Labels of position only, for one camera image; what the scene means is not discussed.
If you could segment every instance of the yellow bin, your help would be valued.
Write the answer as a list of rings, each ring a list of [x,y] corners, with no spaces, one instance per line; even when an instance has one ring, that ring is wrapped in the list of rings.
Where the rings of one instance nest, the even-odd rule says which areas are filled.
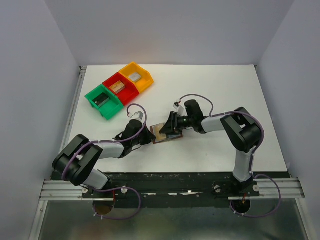
[[[150,73],[134,61],[122,68],[119,73],[131,81],[139,93],[142,93],[154,83]]]

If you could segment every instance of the bolt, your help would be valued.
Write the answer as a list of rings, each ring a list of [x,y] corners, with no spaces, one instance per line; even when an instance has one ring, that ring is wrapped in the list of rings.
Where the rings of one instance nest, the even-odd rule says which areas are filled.
[[[83,187],[83,188],[81,189],[81,192],[82,192],[83,194],[86,194],[87,192],[89,192],[89,190]]]
[[[126,194],[128,192],[127,188],[121,188],[121,193]]]
[[[259,192],[259,190],[260,190],[260,188],[259,188],[258,185],[254,185],[254,186],[253,186],[253,191]]]

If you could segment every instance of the white wall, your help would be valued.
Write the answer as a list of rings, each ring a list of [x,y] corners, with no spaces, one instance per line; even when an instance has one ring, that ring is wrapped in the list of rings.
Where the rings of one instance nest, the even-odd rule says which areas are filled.
[[[293,0],[46,0],[81,65],[257,64]]]
[[[257,73],[289,171],[320,237],[320,1],[296,0]]]
[[[52,172],[78,64],[43,0],[0,7],[0,238],[27,239]]]

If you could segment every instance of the cable connector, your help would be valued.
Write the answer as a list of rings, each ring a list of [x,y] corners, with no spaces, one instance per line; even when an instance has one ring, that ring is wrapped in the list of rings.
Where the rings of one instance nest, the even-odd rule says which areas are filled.
[[[184,107],[180,105],[180,102],[176,101],[174,104],[173,104],[173,108],[175,109],[176,113],[179,115],[179,116],[182,116],[182,114],[184,113]]]
[[[132,120],[138,120],[142,122],[142,119],[144,118],[144,113],[142,111],[137,111],[135,114],[128,114],[128,117],[131,118]]]

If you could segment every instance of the plastic storage bin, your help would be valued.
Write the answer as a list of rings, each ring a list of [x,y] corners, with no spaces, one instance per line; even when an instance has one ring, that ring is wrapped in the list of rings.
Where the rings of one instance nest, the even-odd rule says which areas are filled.
[[[130,82],[132,82],[135,85],[136,89],[138,89],[139,93],[142,93],[154,83],[154,80],[152,79],[150,73],[144,70],[135,62],[129,63],[127,66],[122,68],[119,73],[125,76]],[[130,79],[130,76],[132,76],[132,74],[134,73],[138,73],[141,76],[141,78],[136,82]]]
[[[124,84],[124,88],[116,93],[111,89],[111,86],[119,81]],[[114,95],[116,95],[124,106],[130,103],[136,96],[139,95],[139,91],[137,90],[136,86],[119,72],[104,81],[102,84],[107,87]]]
[[[96,108],[107,120],[110,120],[124,108],[119,98],[102,84],[85,95],[85,98],[88,99],[92,107]]]

